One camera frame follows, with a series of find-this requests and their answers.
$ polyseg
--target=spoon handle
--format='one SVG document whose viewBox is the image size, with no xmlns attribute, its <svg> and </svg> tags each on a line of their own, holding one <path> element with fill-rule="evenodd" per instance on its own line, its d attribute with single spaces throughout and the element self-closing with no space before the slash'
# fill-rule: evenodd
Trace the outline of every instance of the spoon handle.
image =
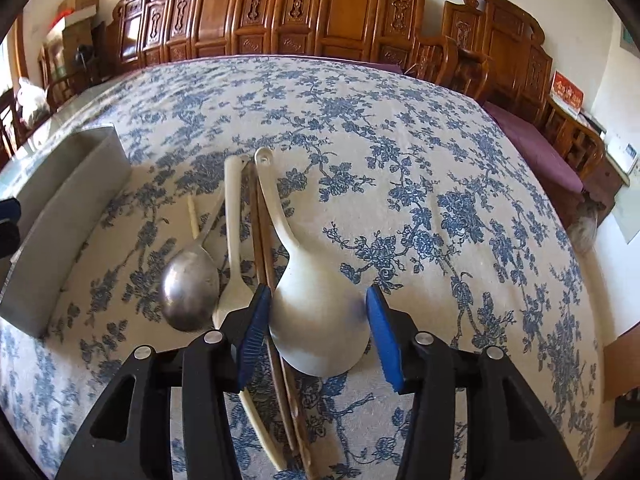
<svg viewBox="0 0 640 480">
<path fill-rule="evenodd" d="M 273 227 L 276 229 L 278 238 L 285 249 L 291 253 L 300 247 L 300 243 L 293 235 L 287 218 L 284 216 L 282 202 L 280 202 L 280 195 L 278 194 L 278 187 L 276 186 L 276 179 L 273 173 L 273 153 L 271 153 L 269 148 L 259 148 L 258 151 L 255 152 L 255 167 L 258 170 L 260 187 L 262 188 L 262 194 L 264 195 L 264 201 L 267 204 Z"/>
<path fill-rule="evenodd" d="M 231 279 L 240 278 L 240 187 L 244 163 L 237 155 L 225 160 L 226 248 Z"/>
<path fill-rule="evenodd" d="M 242 160 L 242 168 L 240 169 L 240 171 L 244 169 L 249 159 L 247 157 L 241 157 L 241 160 Z M 216 195 L 213 200 L 213 208 L 211 209 L 209 218 L 207 218 L 206 224 L 204 224 L 204 226 L 202 227 L 202 230 L 200 231 L 200 234 L 196 238 L 196 243 L 198 245 L 202 245 L 204 240 L 207 238 L 207 235 L 209 235 L 209 231 L 211 231 L 211 228 L 213 227 L 213 222 L 216 221 L 216 218 L 218 217 L 218 213 L 220 212 L 220 208 L 222 207 L 222 204 L 224 201 L 225 201 L 225 186 L 223 186 L 223 183 L 221 182 L 218 186 L 218 189 L 216 190 Z"/>
</svg>

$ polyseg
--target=wooden armrest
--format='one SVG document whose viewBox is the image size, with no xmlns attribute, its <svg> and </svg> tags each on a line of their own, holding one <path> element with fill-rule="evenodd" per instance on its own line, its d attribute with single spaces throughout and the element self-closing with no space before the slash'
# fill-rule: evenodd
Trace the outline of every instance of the wooden armrest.
<svg viewBox="0 0 640 480">
<path fill-rule="evenodd" d="M 87 63 L 86 70 L 79 70 L 52 81 L 46 90 L 47 104 L 51 113 L 58 111 L 73 96 L 81 94 L 89 87 L 100 82 L 98 61 L 93 58 Z"/>
<path fill-rule="evenodd" d="M 423 81 L 449 86 L 458 65 L 458 46 L 449 36 L 416 36 L 407 72 Z"/>
<path fill-rule="evenodd" d="M 458 65 L 449 88 L 483 105 L 494 87 L 495 72 L 493 58 L 481 52 L 459 48 Z"/>
<path fill-rule="evenodd" d="M 570 117 L 549 96 L 538 129 L 583 182 L 604 156 L 600 136 Z"/>
</svg>

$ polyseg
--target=blue gripper pad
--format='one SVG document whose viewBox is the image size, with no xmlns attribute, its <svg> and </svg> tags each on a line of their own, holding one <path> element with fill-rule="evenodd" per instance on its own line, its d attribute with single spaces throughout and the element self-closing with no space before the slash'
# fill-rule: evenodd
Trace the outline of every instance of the blue gripper pad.
<svg viewBox="0 0 640 480">
<path fill-rule="evenodd" d="M 271 306 L 271 290 L 269 287 L 265 286 L 262 289 L 262 293 L 259 296 L 254 296 L 251 303 L 249 308 L 255 304 L 254 314 L 238 347 L 236 361 L 238 363 L 238 386 L 241 390 L 244 389 L 254 374 L 255 364 L 262 352 L 264 332 L 268 330 L 267 324 Z"/>
<path fill-rule="evenodd" d="M 367 289 L 367 317 L 373 339 L 378 348 L 378 355 L 385 373 L 386 382 L 394 391 L 399 392 L 404 385 L 402 376 L 402 353 L 393 329 L 389 324 L 387 312 L 389 307 L 379 288 L 370 286 Z"/>
</svg>

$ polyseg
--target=purple cushion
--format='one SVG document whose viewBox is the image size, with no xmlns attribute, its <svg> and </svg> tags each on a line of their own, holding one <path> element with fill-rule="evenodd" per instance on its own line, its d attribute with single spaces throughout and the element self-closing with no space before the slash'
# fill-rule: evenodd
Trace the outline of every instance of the purple cushion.
<svg viewBox="0 0 640 480">
<path fill-rule="evenodd" d="M 402 72 L 402 69 L 398 66 L 398 65 L 392 65 L 389 63 L 368 63 L 366 61 L 354 61 L 351 59 L 339 59 L 339 58 L 323 58 L 326 59 L 327 61 L 338 61 L 340 63 L 346 63 L 346 64 L 350 64 L 350 65 L 361 65 L 361 66 L 366 66 L 368 68 L 377 68 L 378 70 L 384 70 L 385 72 L 391 72 L 393 74 L 400 74 L 402 75 L 404 72 Z"/>
<path fill-rule="evenodd" d="M 582 192 L 580 177 L 533 124 L 489 102 L 484 104 L 484 110 L 498 123 L 535 176 L 548 178 L 574 193 Z"/>
</svg>

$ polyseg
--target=window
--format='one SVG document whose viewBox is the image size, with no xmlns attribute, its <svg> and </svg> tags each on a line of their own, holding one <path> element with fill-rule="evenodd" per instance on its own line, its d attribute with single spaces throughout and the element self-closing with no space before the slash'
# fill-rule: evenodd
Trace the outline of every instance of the window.
<svg viewBox="0 0 640 480">
<path fill-rule="evenodd" d="M 5 36 L 0 44 L 0 94 L 14 85 L 9 65 L 8 38 L 8 35 Z"/>
</svg>

